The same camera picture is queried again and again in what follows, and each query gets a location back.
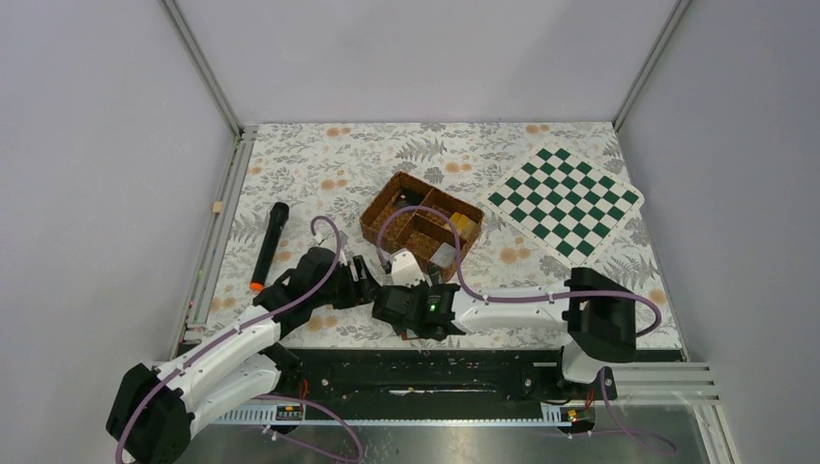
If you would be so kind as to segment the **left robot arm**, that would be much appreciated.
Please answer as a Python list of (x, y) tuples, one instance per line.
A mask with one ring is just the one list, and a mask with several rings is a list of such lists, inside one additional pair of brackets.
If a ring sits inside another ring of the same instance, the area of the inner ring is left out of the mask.
[(275, 391), (308, 392), (302, 362), (281, 340), (315, 309), (364, 305), (378, 289), (362, 256), (344, 261), (324, 247), (310, 248), (229, 326), (170, 362), (139, 363), (124, 375), (105, 425), (116, 456), (172, 463), (199, 431), (235, 407)]

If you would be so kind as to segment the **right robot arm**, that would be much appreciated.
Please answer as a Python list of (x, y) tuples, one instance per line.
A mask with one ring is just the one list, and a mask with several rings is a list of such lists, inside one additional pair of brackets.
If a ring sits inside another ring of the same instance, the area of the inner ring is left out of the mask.
[(559, 377), (587, 385), (601, 369), (636, 359), (635, 296), (590, 268), (574, 268), (563, 283), (493, 289), (472, 294), (455, 283), (382, 287), (373, 318), (400, 333), (443, 340), (492, 329), (561, 331)]

